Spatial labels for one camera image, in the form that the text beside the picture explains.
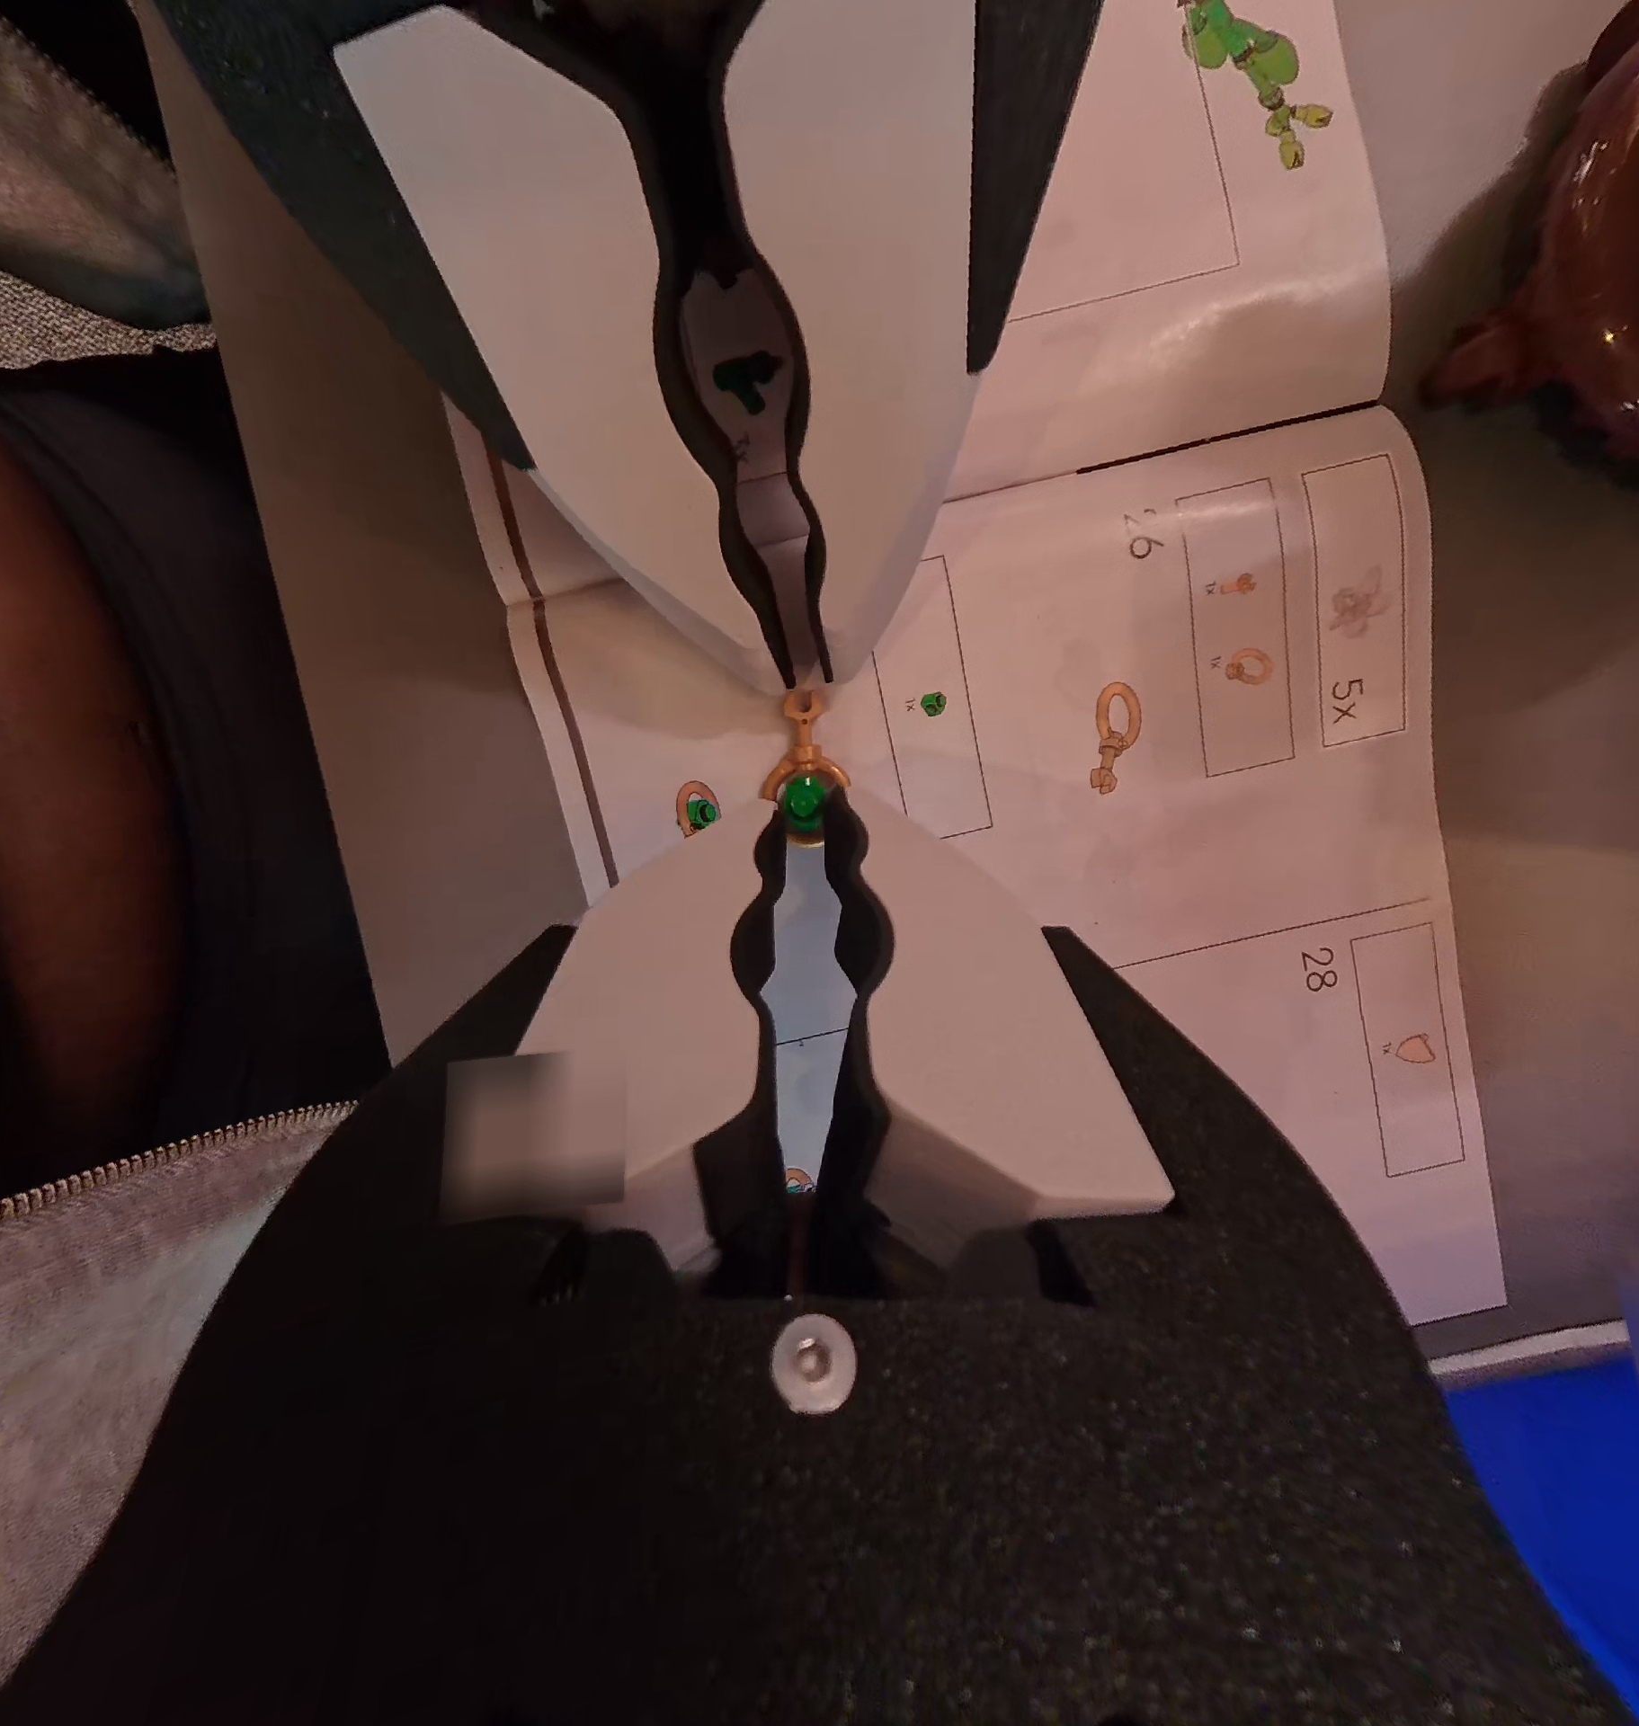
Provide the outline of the white instruction booklet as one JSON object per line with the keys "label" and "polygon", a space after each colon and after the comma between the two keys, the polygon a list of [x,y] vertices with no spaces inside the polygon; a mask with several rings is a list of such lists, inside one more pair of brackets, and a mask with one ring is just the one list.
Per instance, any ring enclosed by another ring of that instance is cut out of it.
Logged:
{"label": "white instruction booklet", "polygon": [[[1391,279],[1333,6],[1100,4],[929,543],[844,682],[798,466],[807,356],[746,229],[723,112],[765,4],[715,4],[684,48],[584,6],[439,6],[565,44],[645,127],[680,355],[730,445],[792,688],[825,701],[813,740],[852,778],[836,792],[898,809],[1044,934],[1150,984],[1206,1077],[1223,1069],[1296,1144],[1404,1320],[1501,1306],[1435,809],[1429,509],[1408,435],[1372,405]],[[792,688],[680,634],[530,470],[447,416],[586,917],[767,803]],[[819,1225],[857,992],[825,828],[792,840],[771,805],[778,1137],[817,1177]],[[538,1067],[518,1046],[463,1081],[447,1208],[580,1219],[540,1196]]]}

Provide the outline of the dark garment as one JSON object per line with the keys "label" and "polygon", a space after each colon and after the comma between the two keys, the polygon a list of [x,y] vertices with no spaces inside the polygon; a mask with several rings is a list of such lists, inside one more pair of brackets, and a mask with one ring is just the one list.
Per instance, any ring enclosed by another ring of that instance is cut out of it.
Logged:
{"label": "dark garment", "polygon": [[181,1010],[122,1152],[360,1096],[389,1063],[218,353],[0,370],[0,437],[116,613],[183,838]]}

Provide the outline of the gold ring toy piece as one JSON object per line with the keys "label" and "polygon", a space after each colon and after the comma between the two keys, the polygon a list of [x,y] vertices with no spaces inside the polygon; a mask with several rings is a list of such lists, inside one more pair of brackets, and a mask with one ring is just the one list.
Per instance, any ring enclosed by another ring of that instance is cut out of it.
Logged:
{"label": "gold ring toy piece", "polygon": [[815,773],[830,782],[830,794],[852,786],[852,778],[842,771],[813,740],[813,726],[825,711],[821,696],[809,688],[792,688],[786,694],[784,715],[796,728],[796,742],[767,774],[761,798],[769,803],[782,803],[782,786],[792,774]]}

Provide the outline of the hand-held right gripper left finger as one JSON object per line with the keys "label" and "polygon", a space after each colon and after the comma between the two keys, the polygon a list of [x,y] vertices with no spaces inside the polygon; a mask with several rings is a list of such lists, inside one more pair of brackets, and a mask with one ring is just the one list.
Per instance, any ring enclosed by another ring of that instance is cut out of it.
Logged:
{"label": "hand-held right gripper left finger", "polygon": [[674,1270],[784,1216],[763,1000],[784,880],[771,803],[680,840],[584,917],[520,1044],[549,1081],[538,1194]]}

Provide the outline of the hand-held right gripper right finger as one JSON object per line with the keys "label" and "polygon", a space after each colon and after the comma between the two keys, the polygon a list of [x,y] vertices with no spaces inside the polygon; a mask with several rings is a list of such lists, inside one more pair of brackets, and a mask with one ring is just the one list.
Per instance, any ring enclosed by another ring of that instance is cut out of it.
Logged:
{"label": "hand-held right gripper right finger", "polygon": [[825,813],[857,992],[819,1175],[819,1268],[882,1237],[948,1266],[1035,1219],[1165,1210],[1173,1185],[1042,929],[867,792]]}

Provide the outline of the person's leg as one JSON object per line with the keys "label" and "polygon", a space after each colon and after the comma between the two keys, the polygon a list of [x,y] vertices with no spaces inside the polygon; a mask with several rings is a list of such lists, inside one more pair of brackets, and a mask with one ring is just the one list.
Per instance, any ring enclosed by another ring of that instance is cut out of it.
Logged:
{"label": "person's leg", "polygon": [[183,1011],[185,875],[135,659],[0,435],[0,1196],[147,1129]]}

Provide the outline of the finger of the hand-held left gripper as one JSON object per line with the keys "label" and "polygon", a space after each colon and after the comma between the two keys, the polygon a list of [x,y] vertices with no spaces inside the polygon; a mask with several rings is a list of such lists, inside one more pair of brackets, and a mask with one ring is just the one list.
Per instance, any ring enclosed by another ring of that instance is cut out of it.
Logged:
{"label": "finger of the hand-held left gripper", "polygon": [[436,6],[333,62],[530,459],[590,547],[730,672],[798,682],[736,462],[688,376],[645,127],[530,25]]}
{"label": "finger of the hand-held left gripper", "polygon": [[723,112],[746,229],[809,372],[800,447],[825,538],[832,678],[892,622],[971,416],[971,2],[771,2]]}

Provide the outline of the grey desk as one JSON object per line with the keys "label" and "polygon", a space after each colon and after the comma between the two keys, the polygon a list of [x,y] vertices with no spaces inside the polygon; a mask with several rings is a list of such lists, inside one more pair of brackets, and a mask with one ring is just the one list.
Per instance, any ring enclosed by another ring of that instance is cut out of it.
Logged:
{"label": "grey desk", "polygon": [[[1395,272],[1385,399],[1435,511],[1435,771],[1506,1306],[1429,1356],[1612,1322],[1639,1246],[1639,486],[1541,405],[1414,387],[1514,266],[1605,2],[1348,2]],[[441,399],[287,216],[152,4],[181,181],[393,1054],[582,884]]]}

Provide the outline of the person in grey hoodie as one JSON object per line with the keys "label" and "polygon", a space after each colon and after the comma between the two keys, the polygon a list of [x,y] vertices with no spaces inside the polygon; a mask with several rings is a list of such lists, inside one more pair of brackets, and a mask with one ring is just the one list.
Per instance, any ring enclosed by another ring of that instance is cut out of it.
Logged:
{"label": "person in grey hoodie", "polygon": [[[129,4],[0,4],[0,370],[216,351]],[[0,1684],[335,1100],[0,1196]]]}

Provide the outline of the brown glazed teapot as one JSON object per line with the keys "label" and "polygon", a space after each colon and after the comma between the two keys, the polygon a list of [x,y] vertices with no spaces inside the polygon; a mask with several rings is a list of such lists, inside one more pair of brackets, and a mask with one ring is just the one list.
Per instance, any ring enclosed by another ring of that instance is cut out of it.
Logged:
{"label": "brown glazed teapot", "polygon": [[1572,129],[1545,172],[1531,268],[1422,378],[1425,405],[1568,389],[1580,420],[1639,464],[1639,4],[1601,33]]}

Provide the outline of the blue box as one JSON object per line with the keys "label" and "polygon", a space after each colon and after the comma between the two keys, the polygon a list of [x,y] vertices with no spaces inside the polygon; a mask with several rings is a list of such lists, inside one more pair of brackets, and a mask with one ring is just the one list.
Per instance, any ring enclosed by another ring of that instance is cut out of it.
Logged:
{"label": "blue box", "polygon": [[1639,1716],[1639,1304],[1433,1374],[1499,1518]]}

